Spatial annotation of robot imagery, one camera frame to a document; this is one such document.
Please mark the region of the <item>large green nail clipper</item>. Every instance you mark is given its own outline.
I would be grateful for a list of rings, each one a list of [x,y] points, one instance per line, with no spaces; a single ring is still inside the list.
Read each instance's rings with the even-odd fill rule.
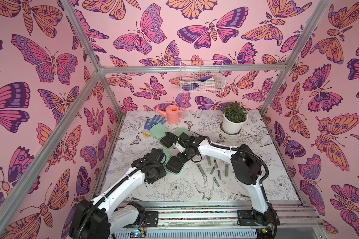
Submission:
[[[209,156],[207,156],[206,159],[207,159],[208,165],[211,166],[211,158]]]

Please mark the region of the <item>green clipper case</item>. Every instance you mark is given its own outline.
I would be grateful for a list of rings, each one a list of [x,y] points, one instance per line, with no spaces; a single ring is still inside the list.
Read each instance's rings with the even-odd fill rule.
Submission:
[[[174,175],[179,175],[184,167],[184,163],[176,155],[172,155],[167,149],[161,148],[164,153],[164,157],[161,160],[166,172]]]

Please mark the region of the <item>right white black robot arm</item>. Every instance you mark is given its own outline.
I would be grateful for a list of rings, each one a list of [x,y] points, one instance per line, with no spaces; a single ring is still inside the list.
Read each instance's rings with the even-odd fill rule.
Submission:
[[[165,135],[179,151],[176,156],[168,160],[166,170],[180,173],[184,165],[192,161],[195,156],[209,156],[229,163],[235,178],[247,188],[255,225],[275,228],[280,226],[278,215],[268,200],[263,186],[263,181],[269,176],[269,169],[248,145],[226,146],[212,142],[208,136],[203,135],[188,136],[182,133],[176,136],[171,132],[166,132]]]

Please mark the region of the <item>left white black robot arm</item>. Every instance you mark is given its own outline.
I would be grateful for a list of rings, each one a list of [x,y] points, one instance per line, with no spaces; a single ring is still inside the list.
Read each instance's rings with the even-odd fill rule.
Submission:
[[[162,164],[164,157],[162,149],[152,148],[151,152],[134,160],[124,176],[104,193],[90,201],[81,201],[73,215],[69,236],[72,239],[111,239],[127,225],[140,225],[145,213],[143,206],[127,203],[123,208],[118,207],[144,182],[154,183],[166,176]]]

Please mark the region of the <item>back right green case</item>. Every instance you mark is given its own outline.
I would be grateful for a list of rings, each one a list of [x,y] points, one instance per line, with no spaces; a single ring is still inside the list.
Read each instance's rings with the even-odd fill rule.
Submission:
[[[175,141],[189,142],[195,139],[195,136],[191,135],[191,132],[185,127],[176,129],[174,135]]]

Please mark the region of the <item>back left green case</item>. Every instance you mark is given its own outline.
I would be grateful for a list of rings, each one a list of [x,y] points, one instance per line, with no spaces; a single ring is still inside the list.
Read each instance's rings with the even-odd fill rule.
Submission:
[[[156,138],[162,146],[165,148],[171,148],[174,141],[167,135],[167,132],[168,129],[162,123],[158,123],[150,129],[152,136]]]

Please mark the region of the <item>pink watering can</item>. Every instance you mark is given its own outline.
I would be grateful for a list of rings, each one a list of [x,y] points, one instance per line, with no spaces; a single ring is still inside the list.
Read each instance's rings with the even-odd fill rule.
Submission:
[[[155,112],[164,116],[169,124],[178,124],[184,117],[184,112],[175,105],[166,107],[164,111],[157,108]]]

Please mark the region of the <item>blue garden glove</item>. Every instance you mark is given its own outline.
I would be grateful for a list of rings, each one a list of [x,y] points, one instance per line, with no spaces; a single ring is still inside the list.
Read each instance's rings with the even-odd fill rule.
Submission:
[[[165,122],[166,118],[162,115],[154,115],[153,118],[147,118],[142,134],[146,137],[151,137],[152,134],[150,132],[150,129],[159,123],[164,124]]]

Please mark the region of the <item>potted green plant white pot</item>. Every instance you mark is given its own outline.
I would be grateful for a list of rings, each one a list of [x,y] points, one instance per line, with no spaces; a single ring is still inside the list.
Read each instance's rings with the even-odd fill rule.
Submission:
[[[247,122],[246,108],[239,102],[234,101],[222,108],[222,130],[230,135],[238,134]]]

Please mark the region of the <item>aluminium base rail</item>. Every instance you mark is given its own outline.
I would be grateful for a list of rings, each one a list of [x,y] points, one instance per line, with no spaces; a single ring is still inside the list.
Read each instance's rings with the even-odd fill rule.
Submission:
[[[254,221],[248,201],[123,202],[113,210],[80,203],[73,239],[327,239],[317,212],[297,202],[274,202],[275,221]]]

